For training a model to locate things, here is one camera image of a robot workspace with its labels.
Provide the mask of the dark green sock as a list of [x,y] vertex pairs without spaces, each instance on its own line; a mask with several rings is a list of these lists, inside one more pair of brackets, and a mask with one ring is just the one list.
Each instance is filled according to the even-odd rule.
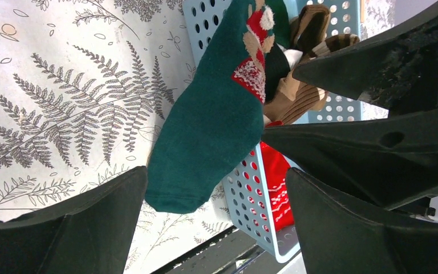
[[290,46],[290,25],[286,5],[282,0],[266,0],[273,12],[275,42],[283,48]]

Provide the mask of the dark teal sock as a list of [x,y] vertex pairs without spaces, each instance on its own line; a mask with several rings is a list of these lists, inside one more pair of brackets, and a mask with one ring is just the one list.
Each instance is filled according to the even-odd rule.
[[227,8],[151,152],[145,201],[157,212],[194,212],[259,142],[273,15],[264,1]]

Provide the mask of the black sock with beige stripes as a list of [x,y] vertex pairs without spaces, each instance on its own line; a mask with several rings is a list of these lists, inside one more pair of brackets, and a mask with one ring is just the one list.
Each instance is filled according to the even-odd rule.
[[289,62],[280,46],[275,42],[270,52],[265,56],[265,103],[274,99],[279,80],[286,77],[289,71]]

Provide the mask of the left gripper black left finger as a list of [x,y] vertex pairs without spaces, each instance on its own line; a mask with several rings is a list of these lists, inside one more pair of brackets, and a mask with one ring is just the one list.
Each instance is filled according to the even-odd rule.
[[147,189],[135,167],[90,191],[0,221],[0,273],[123,273]]

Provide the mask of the light blue plastic basket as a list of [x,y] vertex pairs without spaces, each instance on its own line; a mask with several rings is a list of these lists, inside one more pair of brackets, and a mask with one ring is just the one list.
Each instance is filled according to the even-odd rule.
[[[360,34],[364,1],[322,1],[332,19],[327,36],[339,33]],[[198,63],[220,24],[229,1],[184,1],[184,17],[194,61]],[[362,120],[360,101],[330,93],[325,108],[309,111],[298,123],[353,122]],[[234,226],[256,240],[257,245],[273,255],[278,263],[286,263],[300,250],[294,226],[276,231],[260,146],[221,180],[230,218]]]

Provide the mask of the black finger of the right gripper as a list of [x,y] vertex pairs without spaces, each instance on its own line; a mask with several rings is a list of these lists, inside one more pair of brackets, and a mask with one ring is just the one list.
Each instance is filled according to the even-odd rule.
[[438,196],[438,108],[387,119],[270,127],[262,140],[310,176],[385,209]]
[[438,108],[438,1],[381,34],[299,65],[293,77],[398,114]]

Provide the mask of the red patterned sock pair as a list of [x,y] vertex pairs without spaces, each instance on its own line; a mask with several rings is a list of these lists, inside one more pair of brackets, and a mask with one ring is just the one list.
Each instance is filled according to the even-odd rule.
[[285,183],[286,173],[291,165],[280,152],[263,141],[261,141],[259,145],[261,147],[273,222],[275,230],[280,231],[294,224]]

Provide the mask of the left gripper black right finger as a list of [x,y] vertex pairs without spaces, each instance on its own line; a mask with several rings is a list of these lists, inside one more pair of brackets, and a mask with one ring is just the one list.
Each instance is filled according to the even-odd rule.
[[297,168],[286,186],[307,273],[438,273],[438,223],[384,210]]

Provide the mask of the tan brown sock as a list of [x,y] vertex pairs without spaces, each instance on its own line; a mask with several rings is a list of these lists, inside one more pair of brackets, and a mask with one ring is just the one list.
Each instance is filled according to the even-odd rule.
[[330,10],[325,5],[303,7],[290,21],[290,48],[306,53],[324,40],[330,21]]

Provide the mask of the brown striped sock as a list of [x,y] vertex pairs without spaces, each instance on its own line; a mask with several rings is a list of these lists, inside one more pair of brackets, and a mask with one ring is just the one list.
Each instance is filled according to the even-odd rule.
[[[338,34],[326,38],[306,53],[300,61],[305,63],[317,57],[329,55],[360,42],[355,34]],[[319,111],[326,103],[329,92],[293,78],[293,73],[279,80],[272,102],[265,104],[265,125],[292,124],[310,110]]]

